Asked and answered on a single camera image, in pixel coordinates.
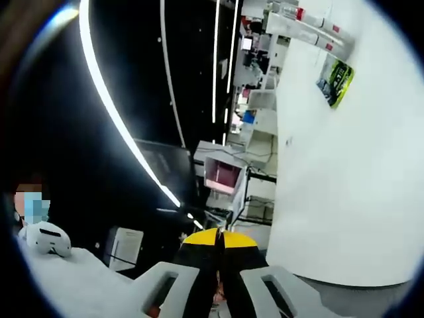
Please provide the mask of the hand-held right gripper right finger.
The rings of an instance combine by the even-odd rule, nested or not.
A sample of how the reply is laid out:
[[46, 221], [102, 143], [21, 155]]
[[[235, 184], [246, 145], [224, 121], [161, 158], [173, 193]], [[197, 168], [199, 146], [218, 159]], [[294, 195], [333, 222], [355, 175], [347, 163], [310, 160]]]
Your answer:
[[223, 291], [232, 317], [336, 317], [318, 291], [281, 266], [270, 266], [257, 243], [223, 231]]

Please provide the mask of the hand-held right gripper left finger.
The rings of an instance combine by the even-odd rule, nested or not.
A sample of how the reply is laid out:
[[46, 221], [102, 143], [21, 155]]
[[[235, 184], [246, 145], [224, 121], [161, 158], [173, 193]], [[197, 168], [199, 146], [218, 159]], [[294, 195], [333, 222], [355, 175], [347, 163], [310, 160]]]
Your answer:
[[132, 286], [131, 317], [208, 317], [219, 270], [218, 229], [183, 240], [171, 262], [159, 262]]

